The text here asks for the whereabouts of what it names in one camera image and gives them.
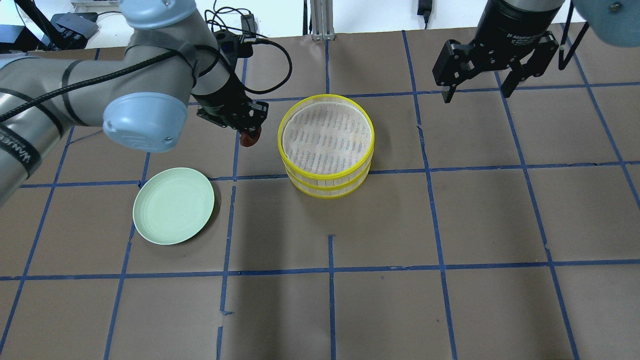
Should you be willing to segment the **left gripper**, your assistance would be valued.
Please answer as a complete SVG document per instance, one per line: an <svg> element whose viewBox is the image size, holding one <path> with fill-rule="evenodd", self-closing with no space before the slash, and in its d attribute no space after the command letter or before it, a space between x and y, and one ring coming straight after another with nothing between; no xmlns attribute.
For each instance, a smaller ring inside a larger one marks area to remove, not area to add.
<svg viewBox="0 0 640 360"><path fill-rule="evenodd" d="M254 101L242 92L217 91L196 95L197 116L222 128L256 132L268 117L269 104Z"/></svg>

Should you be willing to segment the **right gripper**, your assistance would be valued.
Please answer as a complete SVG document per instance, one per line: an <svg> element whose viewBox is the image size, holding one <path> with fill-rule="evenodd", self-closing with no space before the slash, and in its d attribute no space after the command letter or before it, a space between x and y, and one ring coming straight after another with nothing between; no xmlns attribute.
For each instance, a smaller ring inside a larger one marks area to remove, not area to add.
<svg viewBox="0 0 640 360"><path fill-rule="evenodd" d="M510 69L501 85L510 98L528 77L544 75L558 42L549 30L557 10L484 10L473 39L461 43L448 39L432 68L442 98L450 104L457 86L479 73Z"/></svg>

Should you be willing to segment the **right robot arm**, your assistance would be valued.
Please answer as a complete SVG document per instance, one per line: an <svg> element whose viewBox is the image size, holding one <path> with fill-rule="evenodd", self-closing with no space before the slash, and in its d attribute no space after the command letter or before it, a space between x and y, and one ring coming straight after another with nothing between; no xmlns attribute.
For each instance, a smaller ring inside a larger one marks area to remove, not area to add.
<svg viewBox="0 0 640 360"><path fill-rule="evenodd" d="M448 39L432 69L442 98L450 103L465 81L486 72L508 71L500 91L509 98L528 78L546 73L555 56L567 67L588 30L614 47L640 43L637 0L571 0L560 39L550 30L562 0L489 0L471 42Z"/></svg>

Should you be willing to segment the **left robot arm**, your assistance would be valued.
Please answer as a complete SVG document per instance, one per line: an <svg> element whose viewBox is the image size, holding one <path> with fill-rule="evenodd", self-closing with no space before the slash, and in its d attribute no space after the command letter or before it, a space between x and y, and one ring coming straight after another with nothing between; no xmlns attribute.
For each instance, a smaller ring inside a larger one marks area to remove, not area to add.
<svg viewBox="0 0 640 360"><path fill-rule="evenodd" d="M119 61L1 59L1 202L41 166L74 126L100 127L133 150L164 153L178 143L195 99L198 116L249 139L269 105L249 97L235 59L194 0L121 0L134 30Z"/></svg>

